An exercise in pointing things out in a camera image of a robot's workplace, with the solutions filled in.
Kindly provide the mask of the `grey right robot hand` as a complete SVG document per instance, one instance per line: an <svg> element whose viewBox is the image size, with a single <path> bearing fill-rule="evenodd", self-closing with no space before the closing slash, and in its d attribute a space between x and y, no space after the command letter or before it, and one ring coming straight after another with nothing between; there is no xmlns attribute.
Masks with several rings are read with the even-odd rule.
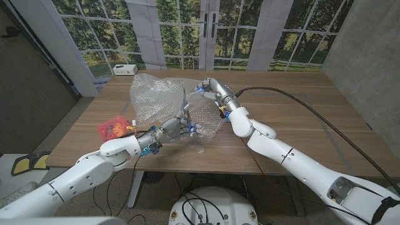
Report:
<svg viewBox="0 0 400 225"><path fill-rule="evenodd" d="M202 97L214 101L221 114L230 121L230 114L241 107L230 87L222 81L207 77L195 89Z"/></svg>

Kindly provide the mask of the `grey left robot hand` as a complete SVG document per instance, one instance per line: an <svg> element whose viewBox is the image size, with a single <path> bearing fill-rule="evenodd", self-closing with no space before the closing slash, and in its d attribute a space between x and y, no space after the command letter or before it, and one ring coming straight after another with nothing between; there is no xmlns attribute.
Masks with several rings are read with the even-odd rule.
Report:
<svg viewBox="0 0 400 225"><path fill-rule="evenodd" d="M159 127L153 126L148 132L137 138L141 148L141 155L157 154L163 144L174 143L181 138L203 138L198 132L201 126L188 118L172 117L163 122Z"/></svg>

